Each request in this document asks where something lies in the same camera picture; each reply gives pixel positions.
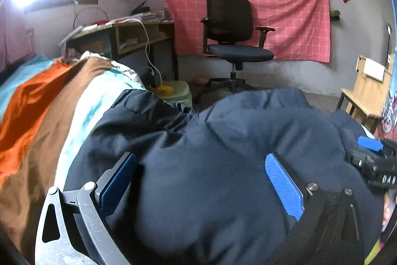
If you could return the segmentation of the dark navy puffer jacket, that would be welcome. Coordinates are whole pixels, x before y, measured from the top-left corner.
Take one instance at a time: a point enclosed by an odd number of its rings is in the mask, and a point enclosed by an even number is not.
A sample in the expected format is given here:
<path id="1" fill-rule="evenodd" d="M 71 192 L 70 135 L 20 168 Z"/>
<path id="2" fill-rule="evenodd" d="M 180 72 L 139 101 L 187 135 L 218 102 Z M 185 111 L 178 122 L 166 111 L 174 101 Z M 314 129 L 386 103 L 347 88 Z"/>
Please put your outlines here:
<path id="1" fill-rule="evenodd" d="M 380 236 L 384 193 L 345 160 L 364 135 L 346 112 L 312 107 L 299 89 L 244 91 L 183 112 L 148 91 L 122 93 L 71 164 L 65 189 L 96 181 L 126 152 L 138 166 L 110 218 L 137 264 L 266 264 L 295 223 L 265 173 L 277 152 L 304 182 L 355 195 L 365 251 Z"/>

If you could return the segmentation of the pink checked wall cloth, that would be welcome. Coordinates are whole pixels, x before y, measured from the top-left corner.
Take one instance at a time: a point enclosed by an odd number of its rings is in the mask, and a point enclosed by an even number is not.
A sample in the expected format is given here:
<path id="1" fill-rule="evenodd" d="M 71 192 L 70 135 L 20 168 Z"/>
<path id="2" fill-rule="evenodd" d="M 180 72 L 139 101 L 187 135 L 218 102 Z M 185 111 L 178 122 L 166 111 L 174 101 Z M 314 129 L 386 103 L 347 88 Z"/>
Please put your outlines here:
<path id="1" fill-rule="evenodd" d="M 277 60 L 331 60 L 331 19 L 329 0 L 248 0 L 254 24 L 274 28 L 266 47 Z M 174 19 L 176 52 L 203 54 L 200 22 L 207 14 L 206 0 L 165 0 Z"/>

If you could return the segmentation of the blue cartoon print curtain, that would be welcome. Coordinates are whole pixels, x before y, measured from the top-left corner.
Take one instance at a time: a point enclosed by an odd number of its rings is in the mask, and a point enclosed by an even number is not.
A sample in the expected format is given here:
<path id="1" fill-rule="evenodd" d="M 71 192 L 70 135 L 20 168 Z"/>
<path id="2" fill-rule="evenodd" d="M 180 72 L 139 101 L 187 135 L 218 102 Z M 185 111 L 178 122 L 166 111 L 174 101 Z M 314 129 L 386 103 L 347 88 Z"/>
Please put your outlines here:
<path id="1" fill-rule="evenodd" d="M 396 45 L 392 49 L 391 59 L 393 60 L 392 78 L 382 110 L 382 120 L 375 131 L 375 136 L 396 141 Z"/>

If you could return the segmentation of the black office chair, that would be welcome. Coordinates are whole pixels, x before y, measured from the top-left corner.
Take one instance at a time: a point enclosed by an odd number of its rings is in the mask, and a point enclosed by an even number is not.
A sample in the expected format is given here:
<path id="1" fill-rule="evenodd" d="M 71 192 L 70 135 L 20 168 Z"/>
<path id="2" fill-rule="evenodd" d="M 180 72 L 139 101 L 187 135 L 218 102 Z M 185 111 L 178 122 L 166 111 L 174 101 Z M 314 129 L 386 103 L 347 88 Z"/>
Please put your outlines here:
<path id="1" fill-rule="evenodd" d="M 203 53 L 227 61 L 232 65 L 228 78 L 210 78 L 204 90 L 195 95 L 199 103 L 203 95 L 228 89 L 232 94 L 254 91 L 245 79 L 236 77 L 244 63 L 264 63 L 274 59 L 274 53 L 265 49 L 267 34 L 271 27 L 254 25 L 251 2 L 248 0 L 206 0 L 207 17 L 203 25 Z"/>

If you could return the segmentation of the small wooden side table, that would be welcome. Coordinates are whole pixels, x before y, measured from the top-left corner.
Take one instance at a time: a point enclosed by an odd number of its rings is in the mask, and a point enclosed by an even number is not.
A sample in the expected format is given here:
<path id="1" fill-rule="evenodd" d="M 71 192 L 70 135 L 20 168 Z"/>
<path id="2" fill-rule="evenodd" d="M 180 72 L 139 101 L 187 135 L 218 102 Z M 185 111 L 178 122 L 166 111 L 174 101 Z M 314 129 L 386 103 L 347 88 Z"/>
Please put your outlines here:
<path id="1" fill-rule="evenodd" d="M 357 78 L 352 90 L 341 89 L 336 110 L 347 100 L 345 111 L 370 132 L 374 133 L 382 121 L 394 67 L 394 54 L 389 54 L 386 66 L 359 55 L 356 63 Z"/>

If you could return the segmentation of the pink hanging garment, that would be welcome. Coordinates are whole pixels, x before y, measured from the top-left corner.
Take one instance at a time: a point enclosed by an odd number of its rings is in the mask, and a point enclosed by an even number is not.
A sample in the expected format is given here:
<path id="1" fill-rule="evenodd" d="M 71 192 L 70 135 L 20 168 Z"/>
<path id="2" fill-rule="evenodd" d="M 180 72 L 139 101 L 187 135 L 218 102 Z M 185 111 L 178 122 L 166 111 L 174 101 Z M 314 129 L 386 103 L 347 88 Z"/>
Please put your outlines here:
<path id="1" fill-rule="evenodd" d="M 24 10 L 12 0 L 1 0 L 1 72 L 17 61 L 33 55 Z"/>

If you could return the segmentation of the wooden desk with shelf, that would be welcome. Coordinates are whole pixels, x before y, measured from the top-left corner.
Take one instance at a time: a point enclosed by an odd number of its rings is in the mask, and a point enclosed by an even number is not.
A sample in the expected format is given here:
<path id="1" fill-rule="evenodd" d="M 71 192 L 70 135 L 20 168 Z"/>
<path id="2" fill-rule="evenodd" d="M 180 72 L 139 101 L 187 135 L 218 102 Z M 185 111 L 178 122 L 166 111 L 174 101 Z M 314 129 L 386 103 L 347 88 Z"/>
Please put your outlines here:
<path id="1" fill-rule="evenodd" d="M 79 54 L 90 51 L 118 62 L 144 51 L 148 64 L 157 68 L 155 49 L 163 42 L 169 44 L 172 76 L 178 80 L 174 20 L 167 17 L 149 19 L 142 14 L 120 17 L 104 24 L 80 26 L 62 40 L 59 46 L 63 51 L 73 49 Z"/>

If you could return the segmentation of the green plastic stool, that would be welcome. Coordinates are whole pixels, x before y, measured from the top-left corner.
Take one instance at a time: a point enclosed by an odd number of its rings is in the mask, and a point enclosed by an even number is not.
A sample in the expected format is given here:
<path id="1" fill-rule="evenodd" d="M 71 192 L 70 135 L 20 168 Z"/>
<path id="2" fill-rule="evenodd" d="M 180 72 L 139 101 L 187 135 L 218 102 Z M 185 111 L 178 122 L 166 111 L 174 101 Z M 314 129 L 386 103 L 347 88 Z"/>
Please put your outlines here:
<path id="1" fill-rule="evenodd" d="M 190 87 L 185 81 L 164 81 L 158 87 L 148 85 L 147 89 L 167 103 L 193 107 L 193 97 Z"/>

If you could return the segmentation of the orange brown teal bed sheet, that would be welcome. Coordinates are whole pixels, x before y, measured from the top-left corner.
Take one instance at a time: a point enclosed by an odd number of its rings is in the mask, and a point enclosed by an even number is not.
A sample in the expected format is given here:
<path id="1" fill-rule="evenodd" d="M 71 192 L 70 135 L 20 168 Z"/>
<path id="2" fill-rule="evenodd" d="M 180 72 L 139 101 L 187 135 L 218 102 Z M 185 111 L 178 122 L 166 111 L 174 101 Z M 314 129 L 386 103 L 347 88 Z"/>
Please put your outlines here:
<path id="1" fill-rule="evenodd" d="M 1 86 L 1 228 L 29 261 L 44 198 L 62 188 L 94 126 L 123 91 L 143 89 L 131 68 L 86 52 L 37 57 Z"/>

